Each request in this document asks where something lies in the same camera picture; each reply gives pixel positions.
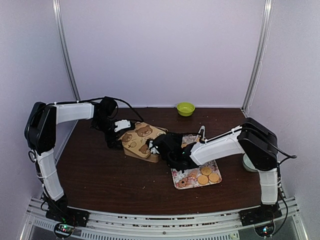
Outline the gold cookie tin box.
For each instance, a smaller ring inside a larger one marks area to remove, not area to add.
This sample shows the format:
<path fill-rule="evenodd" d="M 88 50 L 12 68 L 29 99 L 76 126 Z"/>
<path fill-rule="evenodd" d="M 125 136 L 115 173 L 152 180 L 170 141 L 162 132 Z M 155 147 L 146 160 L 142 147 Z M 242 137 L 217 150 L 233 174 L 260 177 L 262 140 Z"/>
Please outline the gold cookie tin box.
<path fill-rule="evenodd" d="M 159 135 L 168 132 L 165 128 L 155 128 L 147 136 L 139 136 L 134 130 L 128 131 L 120 137 L 123 145 L 124 154 L 143 161 L 157 163 L 160 160 L 159 154 L 151 154 L 147 147 L 147 140 L 155 139 Z"/>

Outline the silver tin lid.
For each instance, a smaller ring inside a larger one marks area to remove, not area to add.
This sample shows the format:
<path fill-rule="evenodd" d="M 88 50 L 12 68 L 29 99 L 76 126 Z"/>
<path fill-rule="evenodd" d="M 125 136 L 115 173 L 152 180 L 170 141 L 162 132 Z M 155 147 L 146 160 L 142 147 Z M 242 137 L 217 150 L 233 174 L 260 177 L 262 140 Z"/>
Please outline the silver tin lid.
<path fill-rule="evenodd" d="M 145 122 L 136 122 L 133 130 L 126 131 L 119 140 L 122 143 L 124 153 L 131 156 L 146 160 L 149 162 L 157 162 L 157 160 L 150 160 L 153 155 L 149 149 L 148 140 L 154 140 L 159 135 L 166 134 L 166 128 L 152 126 Z"/>

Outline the steel kitchen tongs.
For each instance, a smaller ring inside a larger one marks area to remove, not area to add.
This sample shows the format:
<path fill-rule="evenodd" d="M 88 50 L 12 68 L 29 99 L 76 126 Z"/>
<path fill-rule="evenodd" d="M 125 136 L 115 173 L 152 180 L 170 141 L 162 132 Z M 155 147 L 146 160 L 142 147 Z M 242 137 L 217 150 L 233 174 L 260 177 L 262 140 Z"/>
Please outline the steel kitchen tongs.
<path fill-rule="evenodd" d="M 197 133 L 198 137 L 199 137 L 199 142 L 202 143 L 202 144 L 205 144 L 205 130 L 206 130 L 206 127 L 204 125 L 202 125 Z"/>

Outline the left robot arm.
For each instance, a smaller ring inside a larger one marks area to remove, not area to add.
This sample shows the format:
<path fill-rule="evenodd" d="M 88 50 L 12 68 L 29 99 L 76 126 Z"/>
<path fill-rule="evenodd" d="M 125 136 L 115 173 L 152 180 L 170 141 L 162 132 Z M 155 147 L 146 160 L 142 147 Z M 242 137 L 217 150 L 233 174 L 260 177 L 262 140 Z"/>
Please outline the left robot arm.
<path fill-rule="evenodd" d="M 91 120 L 91 126 L 104 133 L 111 145 L 117 142 L 120 131 L 131 127 L 126 119 L 111 118 L 117 108 L 114 98 L 103 97 L 87 101 L 36 102 L 33 105 L 24 136 L 30 148 L 30 158 L 35 162 L 37 175 L 41 181 L 43 193 L 52 213 L 61 222 L 72 218 L 66 194 L 60 184 L 54 157 L 56 145 L 56 126 L 66 122 Z"/>

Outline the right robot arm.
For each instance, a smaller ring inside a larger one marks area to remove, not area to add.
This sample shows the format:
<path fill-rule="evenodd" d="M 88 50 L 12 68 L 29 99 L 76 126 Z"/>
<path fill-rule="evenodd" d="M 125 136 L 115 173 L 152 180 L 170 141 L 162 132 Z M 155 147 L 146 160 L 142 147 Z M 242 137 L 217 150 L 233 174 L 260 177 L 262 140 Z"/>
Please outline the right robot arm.
<path fill-rule="evenodd" d="M 205 139 L 205 127 L 199 141 L 182 146 L 183 134 L 167 133 L 147 141 L 152 153 L 159 154 L 167 165 L 177 171 L 195 169 L 212 160 L 247 155 L 257 169 L 261 188 L 261 204 L 256 210 L 259 220 L 268 220 L 278 202 L 278 139 L 268 128 L 251 117 L 243 124 L 211 139 Z"/>

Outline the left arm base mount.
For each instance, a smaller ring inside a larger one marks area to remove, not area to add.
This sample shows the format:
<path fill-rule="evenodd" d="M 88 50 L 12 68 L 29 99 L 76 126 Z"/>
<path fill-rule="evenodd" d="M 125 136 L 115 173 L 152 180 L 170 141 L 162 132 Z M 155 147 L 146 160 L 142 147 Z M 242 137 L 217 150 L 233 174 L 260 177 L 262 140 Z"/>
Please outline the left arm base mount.
<path fill-rule="evenodd" d="M 48 210 L 45 217 L 57 223 L 53 227 L 53 232 L 60 239 L 69 238 L 77 227 L 86 227 L 90 213 L 85 210 L 67 208 L 67 213 L 54 212 Z"/>

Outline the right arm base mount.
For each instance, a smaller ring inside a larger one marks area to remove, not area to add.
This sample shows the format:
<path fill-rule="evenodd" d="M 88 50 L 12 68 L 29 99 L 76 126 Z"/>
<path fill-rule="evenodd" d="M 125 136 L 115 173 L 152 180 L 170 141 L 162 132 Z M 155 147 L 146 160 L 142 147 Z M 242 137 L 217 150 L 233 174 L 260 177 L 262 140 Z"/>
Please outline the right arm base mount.
<path fill-rule="evenodd" d="M 265 210 L 256 207 L 239 212 L 239 218 L 243 227 L 253 225 L 255 233 L 261 238 L 271 237 L 276 232 L 275 219 L 280 218 L 280 210 Z"/>

